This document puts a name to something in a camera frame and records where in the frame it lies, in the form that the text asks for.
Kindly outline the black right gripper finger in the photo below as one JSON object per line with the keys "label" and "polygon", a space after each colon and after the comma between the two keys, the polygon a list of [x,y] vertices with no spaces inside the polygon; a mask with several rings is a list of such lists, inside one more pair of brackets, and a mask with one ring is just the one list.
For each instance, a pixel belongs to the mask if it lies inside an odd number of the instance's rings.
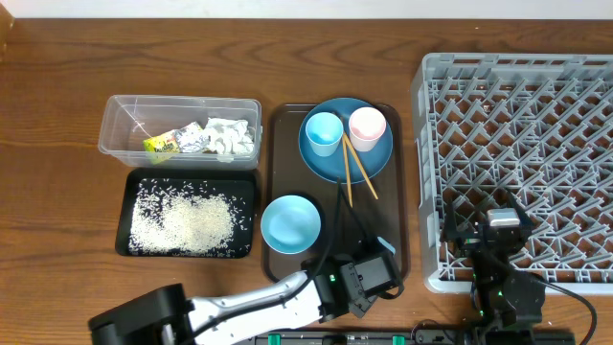
{"label": "black right gripper finger", "polygon": [[534,230],[535,224],[527,215],[526,211],[518,204],[516,197],[510,190],[506,190],[507,205],[510,206],[517,214],[519,226],[525,229]]}
{"label": "black right gripper finger", "polygon": [[442,242],[454,242],[460,238],[460,231],[456,220],[456,209],[452,200],[445,204],[443,229],[441,232]]}

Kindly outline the grey dishwasher rack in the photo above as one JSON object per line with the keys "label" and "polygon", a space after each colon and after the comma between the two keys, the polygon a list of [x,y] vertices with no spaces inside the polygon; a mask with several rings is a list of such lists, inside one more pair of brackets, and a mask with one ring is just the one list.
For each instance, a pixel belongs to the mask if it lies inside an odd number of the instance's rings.
{"label": "grey dishwasher rack", "polygon": [[512,192],[534,222],[511,264],[578,294],[612,291],[612,58],[432,53],[410,88],[425,286],[466,293],[468,259],[440,239]]}

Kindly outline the light blue rice bowl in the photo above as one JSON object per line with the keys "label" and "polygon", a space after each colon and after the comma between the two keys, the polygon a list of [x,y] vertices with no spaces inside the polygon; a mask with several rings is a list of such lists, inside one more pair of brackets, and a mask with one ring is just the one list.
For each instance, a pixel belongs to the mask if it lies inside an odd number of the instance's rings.
{"label": "light blue rice bowl", "polygon": [[319,237],[322,220],[316,206],[299,195],[283,195],[270,202],[261,217],[264,242],[274,251],[305,252]]}

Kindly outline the light blue cup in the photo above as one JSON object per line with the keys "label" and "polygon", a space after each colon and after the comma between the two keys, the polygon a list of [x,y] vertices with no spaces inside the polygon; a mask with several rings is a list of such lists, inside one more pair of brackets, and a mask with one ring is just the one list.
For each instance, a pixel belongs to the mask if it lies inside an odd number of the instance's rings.
{"label": "light blue cup", "polygon": [[319,112],[306,122],[306,137],[314,151],[321,157],[328,157],[336,151],[344,133],[341,119],[330,112]]}

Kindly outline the white paper napkin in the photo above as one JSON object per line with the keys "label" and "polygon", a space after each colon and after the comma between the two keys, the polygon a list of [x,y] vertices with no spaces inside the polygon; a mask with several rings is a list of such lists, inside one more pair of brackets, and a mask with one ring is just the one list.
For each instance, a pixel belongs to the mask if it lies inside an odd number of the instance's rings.
{"label": "white paper napkin", "polygon": [[254,136],[246,120],[210,118],[203,129],[205,150],[218,154],[246,155],[254,150]]}

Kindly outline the yellow green snack wrapper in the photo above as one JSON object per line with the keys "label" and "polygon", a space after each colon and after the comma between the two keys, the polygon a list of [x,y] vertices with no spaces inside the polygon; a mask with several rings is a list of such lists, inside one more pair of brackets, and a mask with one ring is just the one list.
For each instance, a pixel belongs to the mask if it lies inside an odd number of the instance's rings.
{"label": "yellow green snack wrapper", "polygon": [[143,141],[145,152],[153,164],[171,159],[178,153],[199,153],[207,146],[208,139],[198,122],[179,129],[172,129]]}

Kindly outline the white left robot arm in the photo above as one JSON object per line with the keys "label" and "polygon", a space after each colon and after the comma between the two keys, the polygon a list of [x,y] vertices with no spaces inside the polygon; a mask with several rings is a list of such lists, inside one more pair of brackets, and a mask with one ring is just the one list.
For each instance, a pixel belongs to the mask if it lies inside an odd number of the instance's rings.
{"label": "white left robot arm", "polygon": [[224,297],[187,298],[182,285],[160,287],[88,322],[95,344],[236,344],[281,329],[362,317],[377,299],[403,291],[396,250],[381,237],[354,255],[303,262],[274,285]]}

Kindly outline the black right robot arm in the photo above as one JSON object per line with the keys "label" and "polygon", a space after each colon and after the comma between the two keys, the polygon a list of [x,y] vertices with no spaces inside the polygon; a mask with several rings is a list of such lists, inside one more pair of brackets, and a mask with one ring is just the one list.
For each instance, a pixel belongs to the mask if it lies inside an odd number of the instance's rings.
{"label": "black right robot arm", "polygon": [[457,344],[536,343],[533,325],[542,321],[545,287],[536,277],[509,263],[526,244],[534,223],[512,193],[506,204],[489,209],[470,229],[462,230],[459,213],[447,205],[441,240],[471,260],[472,296],[481,319],[456,337]]}

